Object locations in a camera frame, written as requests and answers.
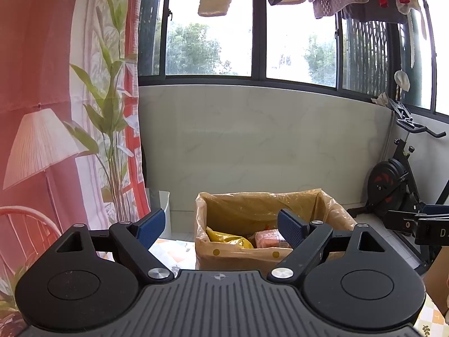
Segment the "white wall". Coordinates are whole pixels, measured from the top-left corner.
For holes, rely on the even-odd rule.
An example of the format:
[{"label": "white wall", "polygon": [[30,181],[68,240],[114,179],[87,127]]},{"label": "white wall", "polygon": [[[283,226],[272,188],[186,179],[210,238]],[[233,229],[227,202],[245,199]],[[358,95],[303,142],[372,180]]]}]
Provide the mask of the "white wall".
[{"label": "white wall", "polygon": [[139,94],[148,183],[170,191],[172,218],[191,215],[201,191],[321,187],[341,204],[362,202],[390,120],[374,104],[266,87],[149,86]]},{"label": "white wall", "polygon": [[[415,122],[427,126],[435,133],[446,131],[443,138],[434,138],[427,133],[410,134],[406,149],[411,145],[415,151],[409,158],[422,201],[434,204],[449,179],[449,125],[420,115],[413,115]],[[396,148],[395,138],[405,139],[407,132],[398,126],[391,135],[389,155]]]}]

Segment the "blue gripper pad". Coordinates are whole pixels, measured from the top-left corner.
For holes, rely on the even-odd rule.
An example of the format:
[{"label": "blue gripper pad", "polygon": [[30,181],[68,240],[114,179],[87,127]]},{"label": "blue gripper pad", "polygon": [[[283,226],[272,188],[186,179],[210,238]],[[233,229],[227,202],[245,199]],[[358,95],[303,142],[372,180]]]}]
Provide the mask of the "blue gripper pad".
[{"label": "blue gripper pad", "polygon": [[293,249],[308,236],[308,223],[288,209],[278,213],[278,230]]},{"label": "blue gripper pad", "polygon": [[427,215],[449,214],[449,205],[425,205],[423,207],[423,214]]},{"label": "blue gripper pad", "polygon": [[162,209],[155,210],[135,225],[138,226],[136,238],[149,249],[165,229],[165,212]]}]

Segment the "window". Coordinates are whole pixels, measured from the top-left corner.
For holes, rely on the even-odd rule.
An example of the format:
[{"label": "window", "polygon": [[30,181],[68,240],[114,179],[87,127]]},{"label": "window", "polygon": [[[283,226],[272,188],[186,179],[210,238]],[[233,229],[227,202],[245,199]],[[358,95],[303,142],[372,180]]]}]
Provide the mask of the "window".
[{"label": "window", "polygon": [[379,96],[388,92],[387,24],[342,20],[343,88]]},{"label": "window", "polygon": [[402,67],[411,82],[403,99],[410,109],[449,115],[449,74],[441,73],[449,69],[443,11],[449,0],[429,0],[435,37],[427,3],[420,3],[425,34],[421,14],[412,10],[411,68],[407,24],[360,23],[341,14],[315,19],[308,1],[271,6],[267,0],[232,0],[227,15],[201,17],[199,0],[142,0],[139,84],[271,86],[371,102],[383,92],[394,96],[394,72]]},{"label": "window", "polygon": [[267,77],[335,87],[335,19],[315,19],[309,2],[267,2]]},{"label": "window", "polygon": [[[411,68],[409,27],[407,24],[400,26],[400,38],[402,41],[400,61],[402,70],[407,73],[410,80],[410,90],[403,92],[403,102],[424,109],[430,109],[430,101],[432,100],[432,49],[430,47],[426,11],[422,0],[419,0],[419,3],[423,12],[423,22],[421,22],[421,14],[416,10],[411,10],[413,25],[411,37],[415,50],[413,68]],[[423,35],[423,28],[425,29],[426,38]]]},{"label": "window", "polygon": [[163,0],[142,0],[139,20],[139,76],[159,74]]},{"label": "window", "polygon": [[449,0],[427,0],[436,51],[436,111],[449,115]]},{"label": "window", "polygon": [[232,0],[227,15],[201,17],[199,0],[170,0],[167,75],[251,75],[252,0]]}]

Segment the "circular pad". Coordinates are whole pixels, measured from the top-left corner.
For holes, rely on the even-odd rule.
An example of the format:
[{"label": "circular pad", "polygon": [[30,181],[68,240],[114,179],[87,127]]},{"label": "circular pad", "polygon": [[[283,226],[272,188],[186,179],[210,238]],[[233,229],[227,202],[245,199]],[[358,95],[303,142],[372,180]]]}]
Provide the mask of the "circular pad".
[{"label": "circular pad", "polygon": [[393,281],[381,272],[357,270],[349,272],[341,279],[343,290],[354,298],[377,300],[385,298],[393,291]]},{"label": "circular pad", "polygon": [[139,286],[131,271],[81,253],[45,253],[19,280],[15,297],[28,324],[85,331],[115,320],[134,302]]},{"label": "circular pad", "polygon": [[419,275],[390,248],[347,249],[310,271],[301,292],[325,320],[358,331],[414,323],[426,296]]},{"label": "circular pad", "polygon": [[47,284],[50,294],[62,300],[78,300],[91,296],[100,287],[100,279],[82,270],[64,271]]}]

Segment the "bike handlebar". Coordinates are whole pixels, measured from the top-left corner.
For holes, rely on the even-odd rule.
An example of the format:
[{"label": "bike handlebar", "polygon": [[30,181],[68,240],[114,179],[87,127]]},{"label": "bike handlebar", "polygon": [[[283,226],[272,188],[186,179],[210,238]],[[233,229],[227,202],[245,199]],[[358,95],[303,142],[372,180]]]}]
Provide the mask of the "bike handlebar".
[{"label": "bike handlebar", "polygon": [[408,131],[409,133],[423,133],[423,132],[427,132],[432,137],[435,137],[435,138],[442,138],[442,137],[446,136],[446,132],[445,131],[437,134],[437,133],[432,132],[429,128],[425,127],[424,125],[421,125],[421,124],[418,124],[418,123],[414,123],[414,122],[408,122],[408,121],[403,120],[403,119],[397,119],[396,120],[396,124],[398,126],[400,126],[402,129],[405,129],[406,131]]}]

